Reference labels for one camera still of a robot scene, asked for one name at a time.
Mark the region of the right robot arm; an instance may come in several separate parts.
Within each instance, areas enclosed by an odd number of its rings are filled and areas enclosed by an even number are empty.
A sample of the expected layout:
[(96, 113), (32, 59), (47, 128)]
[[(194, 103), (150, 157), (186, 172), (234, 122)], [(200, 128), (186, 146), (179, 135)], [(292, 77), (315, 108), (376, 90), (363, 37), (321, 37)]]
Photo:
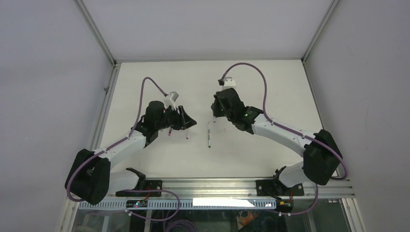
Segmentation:
[(328, 131), (321, 129), (314, 133), (267, 118), (263, 110), (245, 106), (233, 88), (216, 92), (211, 109), (214, 117), (225, 117), (238, 130), (271, 139), (303, 159), (277, 169), (267, 194), (284, 196), (298, 184), (310, 181), (325, 186), (334, 179), (333, 173), (341, 164), (342, 155)]

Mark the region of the white black marker pen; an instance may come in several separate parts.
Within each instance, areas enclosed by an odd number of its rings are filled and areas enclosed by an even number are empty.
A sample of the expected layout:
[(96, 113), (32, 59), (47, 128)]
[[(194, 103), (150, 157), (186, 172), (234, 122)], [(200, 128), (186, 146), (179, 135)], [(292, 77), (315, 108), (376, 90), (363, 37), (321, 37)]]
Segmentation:
[(208, 148), (211, 148), (211, 128), (210, 128), (210, 122), (207, 123), (207, 145), (208, 145)]

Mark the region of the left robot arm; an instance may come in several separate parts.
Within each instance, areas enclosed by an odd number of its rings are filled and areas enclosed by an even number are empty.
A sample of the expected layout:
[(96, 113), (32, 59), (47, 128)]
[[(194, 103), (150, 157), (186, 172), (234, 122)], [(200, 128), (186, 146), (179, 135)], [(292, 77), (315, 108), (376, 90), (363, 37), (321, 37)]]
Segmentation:
[(82, 149), (77, 153), (65, 183), (67, 196), (74, 202), (96, 205), (106, 196), (121, 191), (142, 195), (146, 189), (143, 173), (133, 168), (114, 172), (113, 168), (153, 143), (159, 131), (187, 130), (196, 124), (182, 105), (173, 109), (161, 101), (151, 101), (145, 114), (119, 141), (108, 147)]

